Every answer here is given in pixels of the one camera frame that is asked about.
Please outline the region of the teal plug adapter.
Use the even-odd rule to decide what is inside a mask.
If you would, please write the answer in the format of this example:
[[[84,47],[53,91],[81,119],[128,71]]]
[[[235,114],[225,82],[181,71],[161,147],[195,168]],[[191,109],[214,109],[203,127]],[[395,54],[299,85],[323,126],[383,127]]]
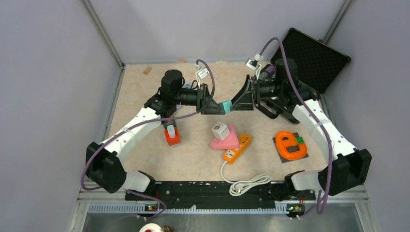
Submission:
[[[221,107],[221,109],[223,109],[225,114],[228,114],[231,111],[232,101],[231,100],[222,101],[219,103],[219,106]]]

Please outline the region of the white cube socket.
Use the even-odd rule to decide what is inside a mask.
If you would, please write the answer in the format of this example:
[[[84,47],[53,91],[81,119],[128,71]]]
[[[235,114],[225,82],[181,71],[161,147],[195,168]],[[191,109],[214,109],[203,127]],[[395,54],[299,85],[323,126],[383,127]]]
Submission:
[[[212,127],[212,132],[215,136],[215,138],[219,140],[225,140],[229,134],[229,127],[222,123],[222,122],[217,122],[213,127]]]

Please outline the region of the pink triangular power strip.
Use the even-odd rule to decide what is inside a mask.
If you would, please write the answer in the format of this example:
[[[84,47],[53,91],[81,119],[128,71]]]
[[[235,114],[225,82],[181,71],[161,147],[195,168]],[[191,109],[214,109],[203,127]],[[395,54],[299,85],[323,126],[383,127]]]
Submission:
[[[230,133],[224,140],[214,138],[210,142],[210,147],[213,150],[237,149],[240,147],[240,142],[233,124],[228,124],[228,129]]]

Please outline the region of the orange power strip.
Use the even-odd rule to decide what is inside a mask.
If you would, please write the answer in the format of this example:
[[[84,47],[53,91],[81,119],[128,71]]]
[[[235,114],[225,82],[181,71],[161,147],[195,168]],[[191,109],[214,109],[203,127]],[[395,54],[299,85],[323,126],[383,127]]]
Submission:
[[[228,164],[233,164],[234,161],[249,147],[252,142],[252,138],[250,135],[243,133],[239,136],[239,148],[236,149],[228,149],[222,155],[223,159]]]

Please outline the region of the red cube socket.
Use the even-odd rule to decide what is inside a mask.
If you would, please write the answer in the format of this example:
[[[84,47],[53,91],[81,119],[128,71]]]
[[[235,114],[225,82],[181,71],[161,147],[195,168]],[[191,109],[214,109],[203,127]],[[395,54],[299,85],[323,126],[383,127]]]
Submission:
[[[175,137],[171,138],[168,130],[164,131],[165,139],[169,146],[176,146],[181,144],[181,139],[178,130],[175,131]]]

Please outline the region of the white plug adapter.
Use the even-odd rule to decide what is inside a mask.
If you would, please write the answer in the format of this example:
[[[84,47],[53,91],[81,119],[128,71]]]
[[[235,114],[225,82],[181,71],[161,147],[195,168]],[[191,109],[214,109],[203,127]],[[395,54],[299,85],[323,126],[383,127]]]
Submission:
[[[176,131],[174,125],[168,125],[167,126],[167,132],[169,135],[169,138],[175,138],[176,137]]]

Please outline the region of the green cube socket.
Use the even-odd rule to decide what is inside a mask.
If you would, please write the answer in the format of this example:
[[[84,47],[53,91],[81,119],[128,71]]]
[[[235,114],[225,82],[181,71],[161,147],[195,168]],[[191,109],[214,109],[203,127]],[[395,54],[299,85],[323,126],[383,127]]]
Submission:
[[[168,128],[168,126],[176,127],[176,121],[175,120],[164,121],[163,127],[164,127],[165,130]]]

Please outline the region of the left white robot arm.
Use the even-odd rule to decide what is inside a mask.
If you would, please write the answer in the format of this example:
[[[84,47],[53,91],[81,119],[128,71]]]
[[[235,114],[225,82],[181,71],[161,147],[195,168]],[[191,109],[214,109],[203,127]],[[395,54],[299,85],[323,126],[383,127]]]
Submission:
[[[207,84],[190,89],[184,88],[184,84],[181,71],[167,70],[158,91],[147,100],[129,123],[103,142],[92,142],[88,145],[82,177],[88,177],[97,184],[98,189],[109,193],[131,189],[136,190],[142,199],[151,199],[155,194],[155,187],[151,184],[152,177],[141,171],[127,173],[124,170],[123,161],[133,148],[166,121],[196,114],[225,114],[213,99],[214,89],[209,89]],[[195,106],[196,111],[184,117],[175,117],[177,105]]]

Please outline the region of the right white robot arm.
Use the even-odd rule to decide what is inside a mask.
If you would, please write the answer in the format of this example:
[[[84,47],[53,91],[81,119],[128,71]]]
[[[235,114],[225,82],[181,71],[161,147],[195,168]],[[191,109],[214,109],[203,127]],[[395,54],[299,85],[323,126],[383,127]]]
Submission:
[[[287,198],[297,199],[304,190],[322,190],[334,196],[365,182],[371,154],[357,149],[338,131],[322,111],[319,94],[298,80],[293,59],[280,58],[266,66],[249,59],[246,66],[255,75],[246,77],[244,86],[232,99],[231,111],[257,108],[270,118],[281,115],[292,123],[301,123],[328,163],[322,170],[287,175],[283,186]]]

